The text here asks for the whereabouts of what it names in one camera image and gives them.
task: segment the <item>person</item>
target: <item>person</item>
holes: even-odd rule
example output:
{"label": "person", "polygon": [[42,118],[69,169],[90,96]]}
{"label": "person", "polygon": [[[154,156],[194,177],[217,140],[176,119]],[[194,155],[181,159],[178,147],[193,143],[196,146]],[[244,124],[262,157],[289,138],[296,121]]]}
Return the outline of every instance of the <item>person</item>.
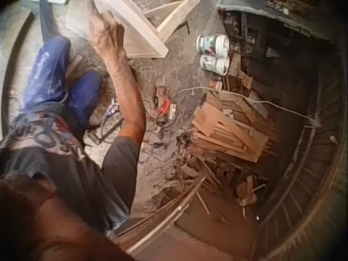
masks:
{"label": "person", "polygon": [[113,81],[125,125],[100,169],[85,154],[82,137],[102,79],[88,72],[68,95],[70,41],[47,41],[21,114],[0,146],[1,260],[133,260],[105,234],[129,217],[145,109],[123,48],[123,26],[93,1],[90,10],[90,42]]}

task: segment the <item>white bucket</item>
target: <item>white bucket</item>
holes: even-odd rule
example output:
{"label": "white bucket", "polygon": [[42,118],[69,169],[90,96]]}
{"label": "white bucket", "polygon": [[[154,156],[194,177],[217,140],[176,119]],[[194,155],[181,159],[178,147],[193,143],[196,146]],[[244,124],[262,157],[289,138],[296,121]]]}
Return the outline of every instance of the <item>white bucket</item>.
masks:
{"label": "white bucket", "polygon": [[200,35],[196,41],[196,48],[202,54],[226,58],[229,53],[229,39],[227,35],[223,34]]}
{"label": "white bucket", "polygon": [[215,72],[218,75],[225,76],[229,69],[229,57],[217,58],[203,54],[201,56],[201,67],[207,71]]}

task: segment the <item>blue pant leg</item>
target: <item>blue pant leg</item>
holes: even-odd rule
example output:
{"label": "blue pant leg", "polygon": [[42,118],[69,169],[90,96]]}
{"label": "blue pant leg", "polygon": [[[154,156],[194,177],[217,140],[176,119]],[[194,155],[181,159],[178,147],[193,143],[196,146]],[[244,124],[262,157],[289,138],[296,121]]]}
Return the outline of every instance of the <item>blue pant leg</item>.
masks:
{"label": "blue pant leg", "polygon": [[67,94],[65,72],[69,65],[70,48],[70,40],[59,35],[40,49],[24,93],[24,113],[41,103],[64,99]]}
{"label": "blue pant leg", "polygon": [[70,91],[69,107],[85,129],[89,128],[89,118],[98,105],[101,83],[100,74],[90,71]]}

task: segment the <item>white cable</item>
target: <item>white cable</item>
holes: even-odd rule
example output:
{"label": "white cable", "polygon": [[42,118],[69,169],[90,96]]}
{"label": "white cable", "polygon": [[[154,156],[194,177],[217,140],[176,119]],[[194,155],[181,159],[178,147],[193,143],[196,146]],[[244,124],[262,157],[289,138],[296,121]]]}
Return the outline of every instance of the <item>white cable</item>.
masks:
{"label": "white cable", "polygon": [[242,97],[243,99],[245,99],[246,101],[249,101],[249,102],[252,102],[252,103],[267,103],[269,105],[272,105],[278,109],[281,109],[281,110],[284,110],[284,111],[287,111],[289,113],[293,113],[293,114],[296,114],[300,117],[303,117],[303,118],[306,118],[309,120],[310,124],[312,124],[315,128],[318,128],[321,126],[320,122],[307,116],[307,115],[304,115],[304,114],[301,114],[301,113],[298,113],[296,111],[293,111],[293,110],[290,110],[290,109],[287,109],[287,108],[284,108],[282,106],[279,106],[279,105],[276,105],[270,101],[255,101],[253,99],[250,99],[248,97],[245,97],[244,95],[242,94],[239,94],[237,92],[230,92],[230,91],[225,91],[225,90],[216,90],[216,89],[213,89],[213,88],[209,88],[209,87],[205,87],[205,86],[198,86],[198,87],[192,87],[192,88],[185,88],[185,89],[181,89],[181,90],[178,90],[177,92],[175,92],[173,94],[173,96],[179,94],[180,92],[183,92],[183,91],[190,91],[190,90],[195,90],[195,89],[206,89],[206,90],[209,90],[209,91],[217,91],[217,92],[222,92],[224,94],[232,94],[232,95],[236,95],[236,96],[239,96],[239,97]]}

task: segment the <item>man's hand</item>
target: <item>man's hand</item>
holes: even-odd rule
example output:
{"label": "man's hand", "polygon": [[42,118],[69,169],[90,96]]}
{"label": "man's hand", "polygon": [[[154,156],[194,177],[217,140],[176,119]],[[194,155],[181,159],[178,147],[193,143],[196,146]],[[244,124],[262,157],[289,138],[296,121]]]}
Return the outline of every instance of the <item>man's hand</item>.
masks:
{"label": "man's hand", "polygon": [[125,28],[117,23],[111,12],[100,14],[94,0],[89,1],[90,10],[90,43],[97,54],[108,63],[126,56],[123,48]]}

